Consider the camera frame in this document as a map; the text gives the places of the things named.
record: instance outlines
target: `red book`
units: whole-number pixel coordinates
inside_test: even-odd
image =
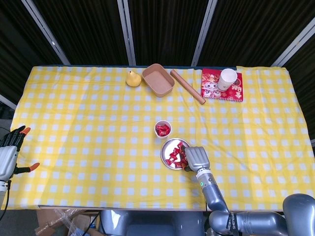
[[[201,79],[201,96],[233,102],[243,102],[243,80],[242,74],[237,73],[237,80],[227,91],[220,91],[218,81],[221,70],[203,68]]]

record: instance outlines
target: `table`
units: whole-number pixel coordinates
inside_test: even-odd
[[[163,98],[144,82],[128,87],[129,68],[34,67],[11,129],[32,128],[18,165],[41,165],[14,176],[9,206],[205,210],[194,174],[160,160],[160,119],[171,122],[171,138],[205,147],[230,209],[280,210],[290,194],[314,197],[314,154],[287,70],[237,69],[244,102],[202,106],[177,82]],[[201,70],[177,71],[200,90]]]

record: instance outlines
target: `yellow pear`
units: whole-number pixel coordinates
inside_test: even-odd
[[[126,83],[129,86],[137,87],[141,84],[141,76],[133,71],[129,71],[127,74]]]

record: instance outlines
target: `white cup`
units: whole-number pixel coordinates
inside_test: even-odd
[[[230,68],[224,69],[219,78],[218,88],[221,91],[226,91],[237,80],[237,73]]]
[[[156,131],[156,126],[157,126],[157,125],[165,125],[165,124],[170,128],[169,134],[166,135],[166,136],[159,136],[158,133],[157,133],[157,131]],[[171,124],[170,124],[168,121],[166,121],[166,120],[160,120],[160,121],[158,121],[158,122],[155,124],[155,126],[154,126],[154,132],[155,132],[156,136],[157,136],[159,139],[167,139],[167,137],[172,133],[172,126],[171,126]]]

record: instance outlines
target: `wooden rolling pin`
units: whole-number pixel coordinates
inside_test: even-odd
[[[197,101],[203,105],[206,102],[206,99],[204,99],[196,90],[193,89],[190,84],[186,82],[186,80],[183,79],[182,76],[180,76],[175,70],[171,70],[171,75],[195,98]]]

